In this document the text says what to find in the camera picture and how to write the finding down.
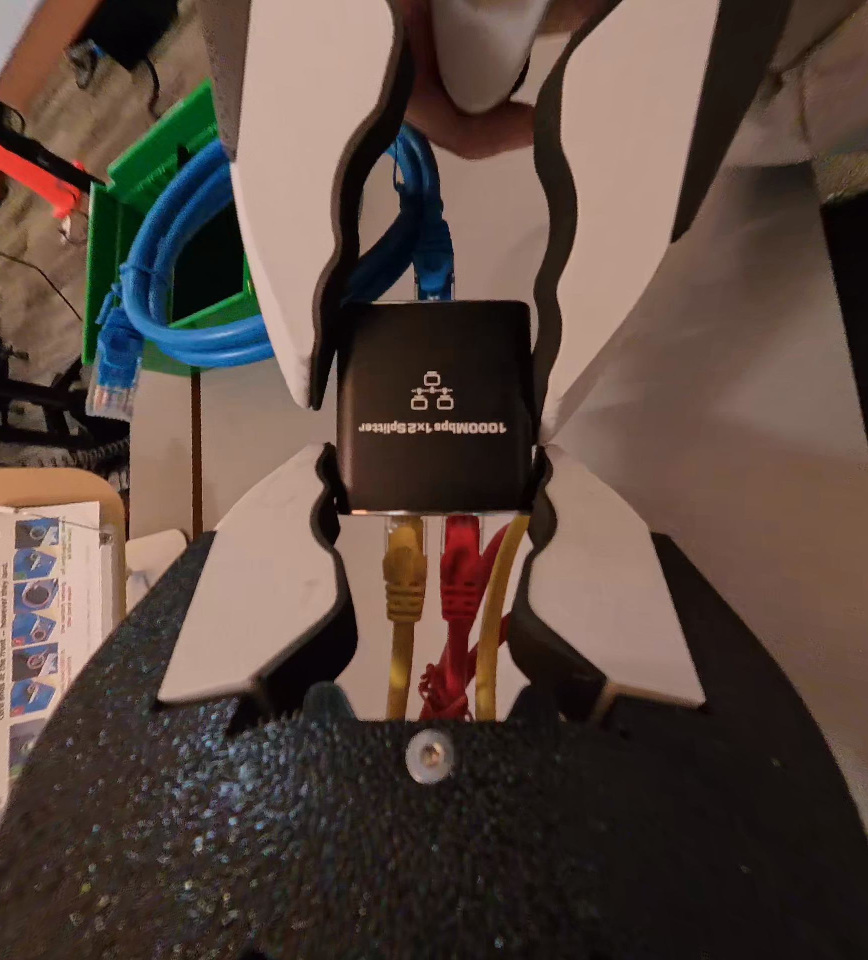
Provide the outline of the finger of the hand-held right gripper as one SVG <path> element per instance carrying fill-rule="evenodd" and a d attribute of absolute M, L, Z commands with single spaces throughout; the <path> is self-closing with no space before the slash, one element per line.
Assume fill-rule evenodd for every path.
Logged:
<path fill-rule="evenodd" d="M 578 408 L 671 244 L 718 9 L 620 2 L 572 36 L 537 97 L 549 220 L 534 294 L 543 445 Z"/>
<path fill-rule="evenodd" d="M 305 409 L 323 402 L 360 197 L 412 86 L 392 2 L 251 3 L 231 175 L 272 350 Z"/>

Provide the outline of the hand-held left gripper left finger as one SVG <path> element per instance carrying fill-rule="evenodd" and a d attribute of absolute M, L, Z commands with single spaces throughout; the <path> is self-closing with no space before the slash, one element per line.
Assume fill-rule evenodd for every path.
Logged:
<path fill-rule="evenodd" d="M 358 626 L 336 546 L 339 483 L 334 446 L 309 444 L 217 524 L 160 705 L 241 697 L 286 716 L 350 665 Z"/>

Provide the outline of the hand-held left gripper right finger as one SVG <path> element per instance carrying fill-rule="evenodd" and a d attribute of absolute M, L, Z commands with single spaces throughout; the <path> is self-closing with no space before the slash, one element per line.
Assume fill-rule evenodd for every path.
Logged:
<path fill-rule="evenodd" d="M 568 722 L 598 722 L 620 697 L 705 703 L 651 532 L 561 447 L 536 451 L 536 485 L 508 647 Z"/>

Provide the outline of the green plastic bin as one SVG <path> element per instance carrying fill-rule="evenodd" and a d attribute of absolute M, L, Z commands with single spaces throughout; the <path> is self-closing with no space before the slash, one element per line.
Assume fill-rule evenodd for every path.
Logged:
<path fill-rule="evenodd" d="M 103 301 L 119 279 L 142 222 L 179 166 L 217 137 L 210 79 L 176 103 L 107 168 L 89 207 L 82 362 L 92 365 Z M 169 288 L 171 326 L 200 330 L 257 315 L 233 202 L 184 249 Z"/>

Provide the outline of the black ethernet splitter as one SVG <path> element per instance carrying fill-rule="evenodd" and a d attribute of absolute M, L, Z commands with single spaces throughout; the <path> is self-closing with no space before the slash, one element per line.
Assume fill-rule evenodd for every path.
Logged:
<path fill-rule="evenodd" d="M 536 432 L 526 304 L 349 304 L 341 332 L 336 456 L 347 513 L 527 508 Z"/>

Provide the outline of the person's right forearm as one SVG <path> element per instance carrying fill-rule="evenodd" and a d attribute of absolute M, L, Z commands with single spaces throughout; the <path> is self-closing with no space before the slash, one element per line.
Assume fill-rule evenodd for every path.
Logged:
<path fill-rule="evenodd" d="M 868 192 L 868 1 L 793 2 L 748 116 L 746 162 L 807 163 L 823 199 Z"/>

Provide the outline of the person's right hand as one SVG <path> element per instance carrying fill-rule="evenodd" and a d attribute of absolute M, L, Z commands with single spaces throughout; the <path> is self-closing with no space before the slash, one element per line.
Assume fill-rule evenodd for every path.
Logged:
<path fill-rule="evenodd" d="M 417 74 L 405 118 L 432 144 L 467 161 L 529 148 L 534 141 L 532 104 L 508 100 L 486 113 L 465 113 L 430 73 Z"/>

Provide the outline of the grey metal stand base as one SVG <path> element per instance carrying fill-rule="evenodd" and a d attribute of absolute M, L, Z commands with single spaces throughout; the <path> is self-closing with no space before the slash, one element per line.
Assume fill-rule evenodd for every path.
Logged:
<path fill-rule="evenodd" d="M 188 546 L 178 529 L 131 538 L 125 547 L 126 611 L 131 612 Z"/>

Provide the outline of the orange traffic cone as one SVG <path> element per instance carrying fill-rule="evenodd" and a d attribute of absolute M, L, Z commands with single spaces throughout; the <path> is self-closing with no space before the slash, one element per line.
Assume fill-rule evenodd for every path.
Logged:
<path fill-rule="evenodd" d="M 73 170 L 74 174 L 53 173 L 0 144 L 0 172 L 42 197 L 51 206 L 53 216 L 58 220 L 81 210 L 84 194 L 90 191 L 90 186 L 78 186 L 71 178 L 85 171 L 77 166 Z"/>

